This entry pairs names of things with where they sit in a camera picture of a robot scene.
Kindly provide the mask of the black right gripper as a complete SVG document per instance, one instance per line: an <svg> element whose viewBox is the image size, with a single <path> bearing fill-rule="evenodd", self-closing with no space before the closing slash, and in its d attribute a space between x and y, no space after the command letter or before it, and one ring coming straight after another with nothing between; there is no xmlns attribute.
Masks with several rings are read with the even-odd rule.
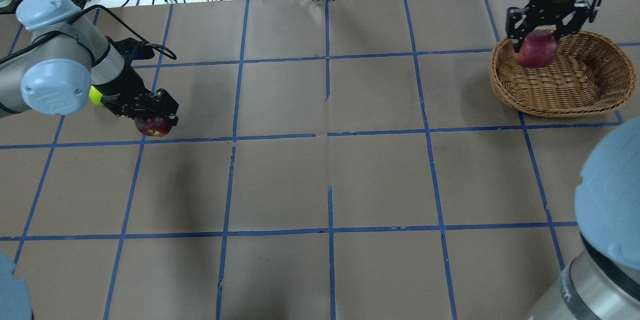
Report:
<svg viewBox="0 0 640 320"><path fill-rule="evenodd" d="M543 26L553 26L556 42L577 34L587 22L592 23L602 0L528 0L521 8L506 11L506 36L514 52L520 52L526 36Z"/></svg>

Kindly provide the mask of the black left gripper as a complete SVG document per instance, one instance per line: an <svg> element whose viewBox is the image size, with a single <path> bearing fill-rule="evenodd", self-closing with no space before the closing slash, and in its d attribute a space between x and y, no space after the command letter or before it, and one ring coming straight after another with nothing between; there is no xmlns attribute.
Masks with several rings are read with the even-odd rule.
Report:
<svg viewBox="0 0 640 320"><path fill-rule="evenodd" d="M102 84L102 104L117 117L141 115L165 118L170 126L178 124L178 102L168 91L151 91L141 77L117 77Z"/></svg>

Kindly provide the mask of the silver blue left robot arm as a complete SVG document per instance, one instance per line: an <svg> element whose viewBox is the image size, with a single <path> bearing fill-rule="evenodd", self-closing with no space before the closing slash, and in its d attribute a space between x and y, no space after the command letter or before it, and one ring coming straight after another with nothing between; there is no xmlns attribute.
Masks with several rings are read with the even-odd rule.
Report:
<svg viewBox="0 0 640 320"><path fill-rule="evenodd" d="M162 126L178 124L178 102L164 89L146 88L131 63L155 52L176 59L164 45L137 32L114 41L86 17L72 0L23 0L16 18L32 32L30 44L1 59L1 116L29 110L71 115L82 110L90 88L117 117L140 123L157 118Z"/></svg>

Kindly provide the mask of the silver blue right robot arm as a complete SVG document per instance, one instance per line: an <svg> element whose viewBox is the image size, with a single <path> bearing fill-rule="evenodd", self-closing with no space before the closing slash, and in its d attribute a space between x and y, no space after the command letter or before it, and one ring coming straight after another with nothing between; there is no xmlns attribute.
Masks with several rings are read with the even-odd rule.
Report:
<svg viewBox="0 0 640 320"><path fill-rule="evenodd" d="M531 115L578 117L615 110L635 90L619 45L583 31L602 0L529 0L506 13L490 83L504 104ZM591 152L574 192L582 252L526 320L637 320L639 305L639 119L613 129Z"/></svg>

